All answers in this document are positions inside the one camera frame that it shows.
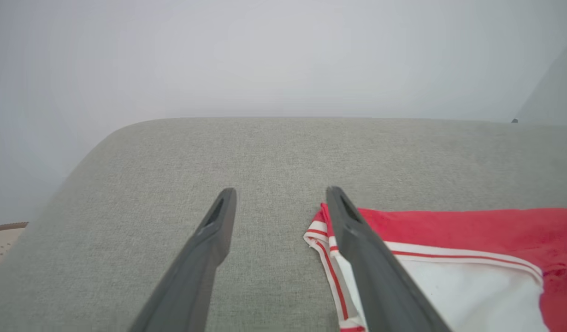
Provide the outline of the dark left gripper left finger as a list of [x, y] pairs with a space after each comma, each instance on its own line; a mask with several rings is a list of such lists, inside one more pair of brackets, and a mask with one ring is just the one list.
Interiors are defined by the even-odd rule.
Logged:
[[203, 332], [214, 278], [230, 252], [234, 188], [223, 189], [130, 326], [131, 332]]

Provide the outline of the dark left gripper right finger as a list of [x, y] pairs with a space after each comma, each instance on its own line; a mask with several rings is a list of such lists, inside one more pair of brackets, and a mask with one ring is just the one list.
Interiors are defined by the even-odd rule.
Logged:
[[326, 204], [340, 254], [349, 261], [371, 332], [448, 332], [450, 327], [338, 186]]

